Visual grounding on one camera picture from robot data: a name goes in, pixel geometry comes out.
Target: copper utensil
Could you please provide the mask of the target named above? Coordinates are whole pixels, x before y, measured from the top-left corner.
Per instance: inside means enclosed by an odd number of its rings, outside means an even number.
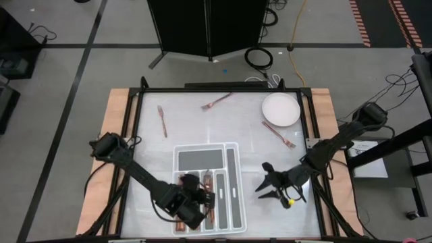
[[[204,175],[204,187],[205,190],[209,191],[209,192],[213,192],[213,180],[211,178],[211,175]],[[215,220],[215,211],[214,209],[208,209],[207,207],[205,207],[206,211],[209,211],[209,214],[207,215],[207,217],[210,217],[210,223],[213,224],[214,220]]]
[[[216,103],[218,103],[218,102],[220,102],[220,101],[222,101],[222,100],[224,100],[224,99],[230,97],[232,94],[233,94],[233,92],[228,93],[228,94],[224,95],[223,97],[217,99],[216,101],[213,101],[212,103],[208,103],[207,105],[203,105],[203,106],[201,107],[201,109],[203,109],[204,111],[206,111],[206,110],[212,108]]]
[[[157,111],[159,112],[159,116],[162,119],[162,126],[163,126],[163,135],[167,138],[168,134],[167,134],[167,127],[165,126],[165,120],[163,119],[163,110],[162,110],[162,106],[158,105],[157,106]]]
[[[288,146],[288,148],[293,149],[296,147],[295,144],[293,144],[292,142],[290,142],[288,139],[284,138],[281,134],[279,134],[278,132],[276,132],[276,130],[274,130],[267,122],[263,121],[263,125],[268,128],[270,131],[272,131],[276,136],[278,136],[280,139],[282,139],[283,143]]]

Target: black cabinet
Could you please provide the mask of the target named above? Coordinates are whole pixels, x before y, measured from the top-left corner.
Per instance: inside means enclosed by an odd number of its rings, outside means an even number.
[[[42,49],[33,36],[0,7],[0,74],[9,80],[31,78]]]

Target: metal stand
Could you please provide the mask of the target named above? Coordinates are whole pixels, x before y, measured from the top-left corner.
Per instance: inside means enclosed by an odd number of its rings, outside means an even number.
[[[414,199],[417,206],[417,213],[419,217],[428,217],[426,205],[423,200],[418,176],[432,173],[431,151],[432,151],[432,119],[424,121],[423,123],[403,132],[392,139],[386,140],[381,144],[365,151],[347,161],[348,169],[353,170],[356,167],[366,165],[376,159],[380,159],[390,155],[398,150],[405,149],[407,146],[416,142],[422,141],[426,148],[426,154],[429,161],[419,165],[411,165],[411,174],[414,179],[415,187],[412,188]]]

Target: black cable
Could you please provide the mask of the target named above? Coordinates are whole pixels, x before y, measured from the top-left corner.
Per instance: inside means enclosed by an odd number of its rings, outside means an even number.
[[[356,189],[355,189],[355,187],[354,187],[354,184],[351,182],[351,184],[352,184],[352,194],[354,195],[354,206],[356,207],[356,209],[358,209],[358,206],[357,206],[357,197],[356,197]],[[366,230],[366,232],[372,237],[372,238],[374,238],[375,240],[378,240],[378,238],[377,237],[375,237],[367,228],[366,228],[366,226],[363,224],[363,222],[360,220],[360,217],[358,216],[358,210],[356,210],[356,214],[357,214],[357,219],[358,219],[358,221],[360,222],[360,224],[361,224],[361,226],[363,227],[363,229],[364,230]]]
[[[396,131],[391,126],[387,126],[387,125],[369,125],[369,126],[365,126],[363,128],[359,128],[357,130],[354,130],[354,131],[351,132],[351,134],[355,134],[356,132],[359,132],[361,130],[368,130],[368,129],[374,129],[374,128],[387,128],[387,129],[391,130],[391,138],[390,139],[394,138],[394,136],[396,135]],[[331,156],[331,151],[333,149],[335,149],[335,145],[333,145],[330,148],[330,150],[329,150],[329,154],[328,154],[327,159],[326,159],[326,161],[328,161],[328,162],[325,165],[325,169],[323,171],[319,171],[319,170],[314,169],[315,172],[317,172],[319,175],[322,175],[323,177],[326,177],[328,180],[332,180],[333,179],[333,170],[331,168],[331,163],[330,163],[330,161],[331,161],[331,157],[330,157]],[[327,170],[328,169],[330,169],[330,175],[331,176],[327,175]]]
[[[274,5],[276,10],[283,10],[286,7],[288,0],[271,0],[270,5]]]
[[[135,137],[135,142],[129,146],[129,149],[133,149],[137,144],[139,144],[140,142],[142,142],[142,138],[140,136],[136,136]],[[91,181],[92,177],[95,175],[96,172],[98,172],[100,169],[102,169],[104,166],[106,166],[107,163],[103,163],[102,165],[100,165],[98,168],[96,168],[88,177],[86,184],[84,185],[84,198],[86,197],[86,193],[87,193],[87,187],[88,187],[88,183]]]
[[[423,237],[423,238],[420,238],[420,239],[416,239],[416,241],[419,241],[419,240],[426,240],[427,238],[430,238],[430,237],[432,237],[432,235],[430,235],[430,236],[426,236],[426,237]]]
[[[414,89],[418,88],[418,86],[415,86],[414,88],[411,88],[410,90],[405,91],[404,90],[398,95],[398,97],[401,97],[402,95],[408,94],[409,92],[413,91]]]
[[[412,95],[412,94],[414,94],[414,92],[416,92],[416,90],[417,90],[417,88],[418,88],[419,86],[417,86],[416,88],[414,88],[414,90],[401,102],[401,103],[399,103],[399,105],[396,105],[396,106],[394,106],[394,107],[392,107],[392,108],[389,108],[389,109],[386,109],[385,111],[391,111],[392,109],[395,109],[395,108],[398,108],[399,106],[401,106],[402,104],[404,104],[405,103],[405,101],[407,101],[408,100],[408,98],[410,98],[410,96]]]
[[[337,159],[331,159],[331,161],[336,162],[336,163],[338,163],[340,165],[343,165],[343,166],[345,166],[345,167],[348,168],[348,166],[344,162],[342,162],[342,161],[338,161]]]
[[[256,64],[253,64],[250,60],[249,60],[249,53],[251,52],[251,51],[262,51],[262,52],[264,52],[265,54],[267,54],[268,56],[269,56],[269,58],[270,58],[270,60],[269,60],[269,63],[267,63],[267,64],[265,64],[265,65],[256,65]],[[249,66],[251,66],[252,68],[254,68],[256,71],[258,71],[258,72],[260,72],[266,79],[268,79],[269,78],[269,76],[267,75],[267,70],[268,69],[270,69],[271,68],[271,66],[273,65],[273,56],[271,55],[271,53],[268,51],[268,50],[266,50],[266,49],[264,49],[264,48],[261,48],[261,47],[252,47],[252,48],[249,48],[246,52],[245,52],[245,54],[244,54],[244,60],[246,61],[246,63],[249,65]]]
[[[267,14],[271,14],[275,19],[274,19],[274,21],[272,21],[272,23],[264,22],[263,26],[264,27],[270,27],[270,26],[276,25],[279,22],[279,18],[277,17],[275,10],[273,10],[271,8],[267,8],[266,11],[267,11]]]
[[[11,82],[11,80],[6,81],[6,83],[2,87],[7,87],[10,82]]]
[[[343,121],[343,119],[348,118],[351,114],[353,114],[355,111],[357,111],[358,109],[360,109],[360,107],[362,107],[363,105],[365,105],[365,103],[368,103],[369,101],[371,101],[372,99],[374,99],[375,97],[377,97],[377,96],[378,96],[379,94],[381,94],[381,92],[383,92],[384,90],[390,89],[390,88],[392,88],[393,86],[397,85],[398,82],[400,82],[400,81],[404,81],[403,78],[406,78],[406,77],[412,75],[412,74],[409,74],[409,75],[406,76],[406,74],[408,74],[408,73],[410,72],[410,70],[411,70],[411,69],[408,69],[408,71],[406,71],[405,74],[402,74],[402,76],[398,76],[397,74],[389,74],[389,75],[387,75],[387,76],[385,77],[385,81],[386,81],[386,82],[389,82],[390,85],[388,85],[388,86],[386,86],[385,88],[383,88],[382,90],[380,90],[376,95],[374,95],[373,97],[371,97],[370,99],[368,99],[367,101],[365,101],[363,104],[361,104],[360,106],[358,106],[357,108],[355,108],[354,110],[352,110],[352,111],[351,111],[349,114],[347,114],[345,117],[340,117],[340,118],[338,118],[337,120],[338,120],[339,122],[346,122],[346,121]],[[397,81],[395,81],[395,82],[390,82],[390,81],[388,80],[388,78],[389,78],[390,76],[398,76],[398,77],[400,77],[400,79],[397,80]]]
[[[86,181],[86,185],[84,186],[84,198],[86,198],[86,193],[87,193],[87,187],[88,187],[88,183],[90,182],[90,180],[92,179],[92,177],[95,175],[96,172],[98,172],[100,169],[102,169],[104,166],[106,166],[107,163],[103,163],[102,165],[100,165],[97,169],[95,169],[90,176],[88,177],[87,181]]]
[[[29,27],[29,29],[28,29],[28,32],[29,32],[30,34],[32,34],[35,30],[37,30],[37,29],[39,29],[39,28],[44,28],[48,33],[54,35],[54,37],[52,37],[52,38],[48,38],[47,35],[43,36],[43,35],[40,35],[40,34],[35,34],[35,35],[33,35],[33,37],[38,37],[38,36],[39,36],[39,37],[42,37],[42,38],[47,37],[47,40],[48,40],[48,41],[52,41],[52,40],[55,40],[55,39],[57,38],[57,34],[56,34],[55,32],[53,32],[53,31],[49,30],[47,27],[45,27],[45,26],[43,26],[43,25],[38,25],[38,26],[36,26],[36,27],[34,27],[34,28],[32,29],[33,26],[34,26],[34,23],[31,23],[31,24],[30,24],[30,27]]]

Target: black floor stripe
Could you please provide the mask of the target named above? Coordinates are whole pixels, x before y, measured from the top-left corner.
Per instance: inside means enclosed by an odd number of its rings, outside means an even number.
[[[388,0],[356,0],[371,47],[406,47]]]
[[[45,44],[45,49],[85,49],[87,44]]]
[[[289,43],[261,43],[264,48],[286,48]],[[294,48],[368,48],[363,43],[294,43]]]
[[[47,184],[49,172],[51,171],[51,168],[53,166],[54,158],[57,153],[57,149],[59,148],[60,140],[61,137],[63,136],[66,123],[68,121],[72,104],[74,103],[76,92],[81,82],[82,74],[84,73],[84,69],[86,67],[88,56],[90,55],[91,44],[95,41],[97,29],[99,27],[99,24],[101,23],[102,15],[106,5],[107,5],[107,0],[102,0],[101,6],[99,7],[99,12],[96,16],[96,19],[94,20],[92,31],[90,33],[90,36],[88,37],[87,46],[82,55],[81,62],[78,66],[78,70],[76,71],[74,83],[72,84],[72,87],[70,88],[69,91],[69,95],[67,96],[66,104],[63,109],[63,113],[61,114],[60,122],[57,127],[57,130],[55,131],[54,139],[51,143],[51,147],[49,149],[47,159],[45,160],[45,164],[42,168],[42,173],[40,174],[38,184],[36,185],[36,190],[34,191],[32,200],[30,202],[30,206],[28,207],[26,217],[24,218],[24,222],[20,230],[20,234],[18,235],[18,239],[17,239],[18,243],[24,243],[27,240],[28,233],[30,232],[34,220],[34,216],[36,215],[36,211],[38,209],[39,202],[41,201],[43,191],[45,189],[45,185]]]
[[[286,48],[289,43],[261,43],[264,48]],[[46,44],[46,49],[84,49],[87,44]],[[92,49],[159,49],[160,45],[154,44],[91,44]],[[295,48],[368,48],[363,43],[294,43]]]

